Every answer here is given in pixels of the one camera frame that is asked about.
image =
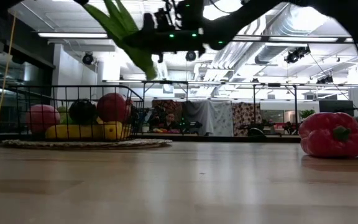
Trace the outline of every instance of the black wire basket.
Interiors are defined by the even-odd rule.
[[[122,141],[143,124],[144,99],[127,86],[10,86],[17,133],[33,141]]]

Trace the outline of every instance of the bell pepper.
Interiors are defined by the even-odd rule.
[[[303,151],[316,157],[358,156],[358,123],[345,113],[316,113],[299,128]]]

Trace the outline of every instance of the potted plant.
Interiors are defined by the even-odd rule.
[[[146,78],[152,80],[157,76],[152,61],[152,54],[146,50],[130,47],[122,41],[124,37],[139,31],[139,28],[121,1],[115,0],[115,2],[117,6],[112,0],[104,0],[109,15],[88,3],[82,5],[82,7],[99,22],[108,37],[128,54],[133,63],[143,70]]]
[[[314,110],[304,110],[300,112],[302,120],[306,119],[308,116],[316,113]]]

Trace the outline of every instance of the ceiling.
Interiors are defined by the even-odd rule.
[[[164,2],[161,0],[122,0],[127,10],[133,16],[138,27],[142,27],[142,15],[145,12],[155,12],[158,8],[164,7]],[[237,0],[220,0],[216,4],[223,10],[232,11],[239,4]],[[90,3],[100,10],[107,12],[103,0],[90,0]],[[278,5],[266,15],[263,19],[265,24],[258,26],[264,28],[266,23],[269,23],[271,19],[275,19],[275,15],[278,14],[281,8],[285,4]],[[26,24],[34,28],[39,32],[104,32],[100,25],[87,14],[77,3],[72,0],[25,0],[22,4],[18,4],[13,8],[17,12],[17,17],[24,21]],[[313,36],[348,36],[348,33],[334,20],[326,19],[326,22],[314,29],[309,35]],[[81,49],[82,47],[91,47],[94,45],[114,45],[111,40],[70,40],[70,47],[75,46],[75,49]],[[332,73],[338,83],[344,83],[349,73],[349,69],[358,64],[357,54],[354,46],[351,44],[311,44],[311,55],[301,59],[298,63],[287,65],[283,62],[283,58],[287,51],[277,55],[269,64],[264,66],[258,65],[257,68],[253,65],[243,66],[240,69],[233,69],[235,71],[232,80],[237,78],[241,82],[249,82],[252,78],[257,77],[260,82],[307,82],[311,78],[317,79],[322,75],[322,70]],[[129,60],[129,57],[120,49],[116,49],[116,53],[121,58],[121,74],[132,75],[140,74],[142,71],[138,69]],[[211,49],[207,49],[207,52],[194,62],[187,62],[185,60],[186,52],[179,52],[177,54],[166,53],[164,55],[164,61],[167,65],[168,72],[171,71],[183,71],[183,73],[193,72],[195,66],[201,63],[205,66],[211,67],[211,63],[217,59],[219,52]],[[250,54],[249,51],[245,51],[244,55]],[[253,71],[250,74],[246,74],[244,71]]]

